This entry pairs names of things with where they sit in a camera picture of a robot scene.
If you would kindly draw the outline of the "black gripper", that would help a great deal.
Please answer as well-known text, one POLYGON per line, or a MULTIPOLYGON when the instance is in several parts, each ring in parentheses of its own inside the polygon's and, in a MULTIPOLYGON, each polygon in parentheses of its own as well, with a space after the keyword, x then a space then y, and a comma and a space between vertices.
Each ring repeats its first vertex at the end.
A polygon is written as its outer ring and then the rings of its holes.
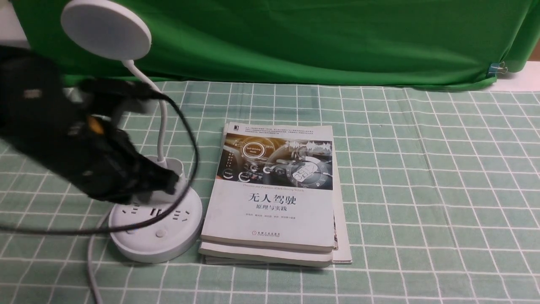
MULTIPOLYGON (((63 178, 98 201, 129 204, 135 193, 139 156, 125 131, 108 119, 63 119, 63 178)), ((143 163, 141 191, 176 192, 180 176, 143 163)))

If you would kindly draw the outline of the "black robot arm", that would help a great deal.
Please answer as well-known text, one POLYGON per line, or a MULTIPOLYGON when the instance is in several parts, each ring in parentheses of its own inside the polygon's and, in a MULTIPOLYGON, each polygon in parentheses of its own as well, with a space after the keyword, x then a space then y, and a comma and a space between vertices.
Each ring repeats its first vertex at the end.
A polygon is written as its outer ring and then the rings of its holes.
POLYGON ((177 173, 140 154, 118 127, 159 93, 140 81, 85 79, 81 103, 64 92, 50 59, 1 46, 1 139, 87 196, 127 204, 135 194, 174 194, 177 173))

